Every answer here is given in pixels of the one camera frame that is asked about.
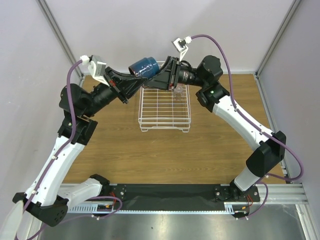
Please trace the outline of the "small dark blue mug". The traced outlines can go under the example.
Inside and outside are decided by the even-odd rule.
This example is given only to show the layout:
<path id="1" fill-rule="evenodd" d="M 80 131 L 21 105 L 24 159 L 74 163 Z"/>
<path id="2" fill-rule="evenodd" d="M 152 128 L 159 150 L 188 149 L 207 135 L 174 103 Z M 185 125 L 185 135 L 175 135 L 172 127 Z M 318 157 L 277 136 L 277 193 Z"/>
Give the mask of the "small dark blue mug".
<path id="1" fill-rule="evenodd" d="M 144 57 L 128 67 L 129 72 L 136 77 L 150 79 L 160 70 L 157 61 L 153 57 Z"/>

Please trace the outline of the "clear plastic cup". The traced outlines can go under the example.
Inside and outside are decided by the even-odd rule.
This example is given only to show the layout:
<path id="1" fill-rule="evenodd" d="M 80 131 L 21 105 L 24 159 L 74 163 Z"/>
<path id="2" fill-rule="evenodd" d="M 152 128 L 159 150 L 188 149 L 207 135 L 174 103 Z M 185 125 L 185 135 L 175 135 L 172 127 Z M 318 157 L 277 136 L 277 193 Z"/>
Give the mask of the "clear plastic cup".
<path id="1" fill-rule="evenodd" d="M 174 100 L 180 101 L 185 97 L 185 85 L 178 84 L 176 88 L 172 91 L 172 97 Z"/>

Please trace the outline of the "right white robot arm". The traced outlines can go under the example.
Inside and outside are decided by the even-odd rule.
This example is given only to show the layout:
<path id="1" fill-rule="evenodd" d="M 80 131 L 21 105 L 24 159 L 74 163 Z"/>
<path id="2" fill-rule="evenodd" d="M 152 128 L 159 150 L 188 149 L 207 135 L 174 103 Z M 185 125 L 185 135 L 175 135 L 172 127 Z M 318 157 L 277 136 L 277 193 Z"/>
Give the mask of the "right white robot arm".
<path id="1" fill-rule="evenodd" d="M 253 152 L 229 185 L 229 195 L 242 201 L 248 190 L 283 160 L 287 138 L 283 132 L 272 132 L 260 124 L 238 105 L 220 84 L 222 74 L 220 59 L 212 55 L 205 56 L 196 68 L 185 60 L 168 57 L 145 86 L 159 90 L 173 90 L 178 84 L 199 87 L 196 97 L 200 105 L 227 122 L 248 143 Z"/>

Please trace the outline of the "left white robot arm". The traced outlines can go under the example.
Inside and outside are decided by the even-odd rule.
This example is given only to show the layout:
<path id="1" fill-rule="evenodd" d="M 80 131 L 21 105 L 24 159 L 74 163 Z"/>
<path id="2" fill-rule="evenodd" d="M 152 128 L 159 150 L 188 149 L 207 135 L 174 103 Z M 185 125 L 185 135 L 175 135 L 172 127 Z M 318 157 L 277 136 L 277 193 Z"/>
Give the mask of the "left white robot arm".
<path id="1" fill-rule="evenodd" d="M 34 183 L 12 199 L 14 203 L 23 202 L 24 211 L 50 227 L 57 226 L 70 208 L 92 198 L 102 201 L 109 197 L 110 182 L 99 174 L 91 175 L 66 193 L 60 193 L 59 188 L 96 130 L 98 123 L 91 118 L 115 99 L 127 103 L 149 80 L 145 74 L 132 70 L 120 73 L 107 67 L 98 77 L 101 83 L 87 92 L 71 83 L 71 74 L 69 71 L 60 94 L 59 107 L 64 111 L 64 119 L 52 152 Z"/>

